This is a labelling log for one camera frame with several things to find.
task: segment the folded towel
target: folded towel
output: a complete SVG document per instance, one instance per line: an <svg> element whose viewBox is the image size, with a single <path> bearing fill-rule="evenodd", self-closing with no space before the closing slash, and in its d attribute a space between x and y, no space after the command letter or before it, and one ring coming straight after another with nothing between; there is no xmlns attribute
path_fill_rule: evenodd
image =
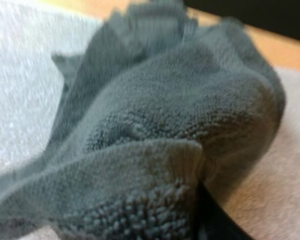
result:
<svg viewBox="0 0 300 240"><path fill-rule="evenodd" d="M179 1L114 13L84 55L52 59L60 105L44 152L0 175L0 240L191 239L199 182L259 159L285 107L241 24L199 27Z"/></svg>

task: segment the white textured mat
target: white textured mat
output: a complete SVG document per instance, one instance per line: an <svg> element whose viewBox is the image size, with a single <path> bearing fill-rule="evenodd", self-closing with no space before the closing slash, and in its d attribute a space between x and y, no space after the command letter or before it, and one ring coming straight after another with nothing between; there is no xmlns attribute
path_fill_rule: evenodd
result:
<svg viewBox="0 0 300 240"><path fill-rule="evenodd" d="M37 155L48 141L63 87L51 53L82 53L100 25L53 7L0 1L0 171ZM287 92L282 127L225 208L257 240L300 240L300 72L277 71ZM57 237L44 229L22 239Z"/></svg>

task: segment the towel fold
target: towel fold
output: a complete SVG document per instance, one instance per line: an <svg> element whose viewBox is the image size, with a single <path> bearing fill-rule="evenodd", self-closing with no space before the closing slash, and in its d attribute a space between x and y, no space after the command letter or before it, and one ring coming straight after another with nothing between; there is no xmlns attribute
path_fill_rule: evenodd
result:
<svg viewBox="0 0 300 240"><path fill-rule="evenodd" d="M115 12L83 55L52 54L59 108L44 152L0 175L0 240L47 225L63 240L191 239L198 183L258 160L283 116L243 25L199 27L179 1Z"/></svg>

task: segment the wooden surface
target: wooden surface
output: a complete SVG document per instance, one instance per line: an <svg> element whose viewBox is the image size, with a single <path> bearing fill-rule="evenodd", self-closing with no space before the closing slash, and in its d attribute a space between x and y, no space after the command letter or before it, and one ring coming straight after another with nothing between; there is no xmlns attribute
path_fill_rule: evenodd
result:
<svg viewBox="0 0 300 240"><path fill-rule="evenodd" d="M124 11L131 1L41 0L41 2L105 19L114 9ZM218 17L214 15L194 9L190 9L189 13L198 17L201 24L212 24L218 20ZM300 70L300 41L254 27L248 27L248 32L259 51L272 65Z"/></svg>

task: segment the black object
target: black object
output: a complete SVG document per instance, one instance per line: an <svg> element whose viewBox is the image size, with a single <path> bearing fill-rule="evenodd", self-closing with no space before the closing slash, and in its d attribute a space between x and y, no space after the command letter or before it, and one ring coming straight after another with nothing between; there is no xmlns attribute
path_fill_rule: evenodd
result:
<svg viewBox="0 0 300 240"><path fill-rule="evenodd" d="M191 8L231 16L264 30L300 40L300 0L184 0Z"/></svg>
<svg viewBox="0 0 300 240"><path fill-rule="evenodd" d="M203 184L197 189L194 240L253 240L217 204Z"/></svg>

